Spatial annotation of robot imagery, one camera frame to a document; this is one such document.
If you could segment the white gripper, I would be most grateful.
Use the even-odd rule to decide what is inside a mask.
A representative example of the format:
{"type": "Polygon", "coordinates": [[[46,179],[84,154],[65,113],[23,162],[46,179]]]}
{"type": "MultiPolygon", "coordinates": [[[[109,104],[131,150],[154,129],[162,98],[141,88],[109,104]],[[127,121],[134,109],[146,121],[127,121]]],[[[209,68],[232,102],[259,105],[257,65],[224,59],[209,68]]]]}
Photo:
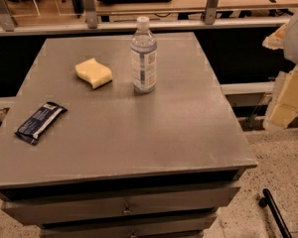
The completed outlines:
{"type": "Polygon", "coordinates": [[[263,122],[265,129],[284,129],[298,115],[298,11],[288,24],[266,37],[262,45],[271,50],[284,48],[284,56],[297,63],[290,72],[278,73],[263,122]]]}

